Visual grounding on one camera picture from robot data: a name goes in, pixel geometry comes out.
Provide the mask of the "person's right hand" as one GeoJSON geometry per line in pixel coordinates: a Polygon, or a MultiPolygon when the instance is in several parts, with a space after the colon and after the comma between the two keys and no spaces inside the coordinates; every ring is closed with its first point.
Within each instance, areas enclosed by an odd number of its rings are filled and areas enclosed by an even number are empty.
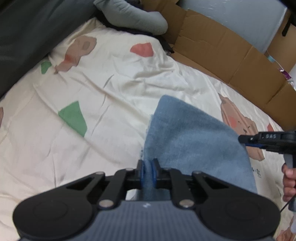
{"type": "Polygon", "coordinates": [[[280,210],[283,211],[295,197],[295,168],[288,168],[287,164],[282,166],[283,173],[283,201],[285,206],[280,210]]]}

